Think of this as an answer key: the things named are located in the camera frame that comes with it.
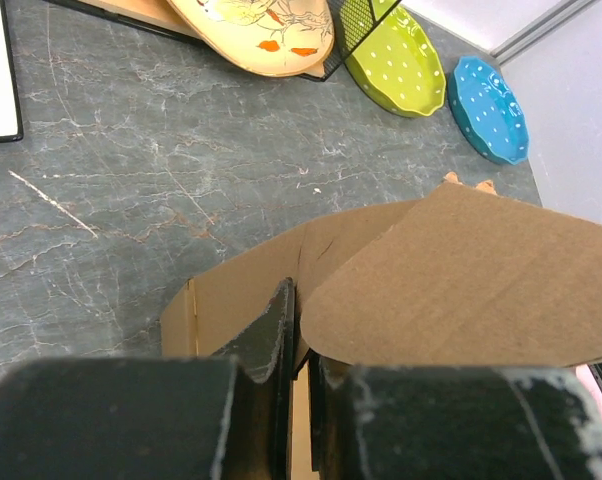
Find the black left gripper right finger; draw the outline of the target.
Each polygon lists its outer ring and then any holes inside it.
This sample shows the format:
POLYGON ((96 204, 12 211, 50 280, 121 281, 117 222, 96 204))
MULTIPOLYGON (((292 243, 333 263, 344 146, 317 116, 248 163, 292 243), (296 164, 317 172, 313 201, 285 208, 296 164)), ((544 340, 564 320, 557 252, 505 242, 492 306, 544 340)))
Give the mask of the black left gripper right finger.
POLYGON ((324 479, 602 479, 602 419, 562 368, 309 361, 324 479))

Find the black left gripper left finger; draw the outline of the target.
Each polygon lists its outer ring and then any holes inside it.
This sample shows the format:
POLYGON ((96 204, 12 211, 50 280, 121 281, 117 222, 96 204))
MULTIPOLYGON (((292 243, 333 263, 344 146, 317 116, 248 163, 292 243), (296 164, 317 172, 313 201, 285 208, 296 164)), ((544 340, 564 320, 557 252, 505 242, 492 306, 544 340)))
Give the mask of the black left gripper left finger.
POLYGON ((0 381, 0 479, 287 479, 295 291, 207 357, 50 358, 0 381))

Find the brown cardboard box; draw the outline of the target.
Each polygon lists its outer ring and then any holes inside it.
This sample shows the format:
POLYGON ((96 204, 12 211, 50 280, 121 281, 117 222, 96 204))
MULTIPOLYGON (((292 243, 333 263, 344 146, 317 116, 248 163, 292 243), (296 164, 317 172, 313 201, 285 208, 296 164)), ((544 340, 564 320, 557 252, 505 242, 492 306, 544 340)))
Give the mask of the brown cardboard box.
POLYGON ((310 453, 309 361, 562 368, 602 362, 602 225, 445 182, 321 217, 190 278, 162 352, 207 357, 295 291, 291 457, 310 453))

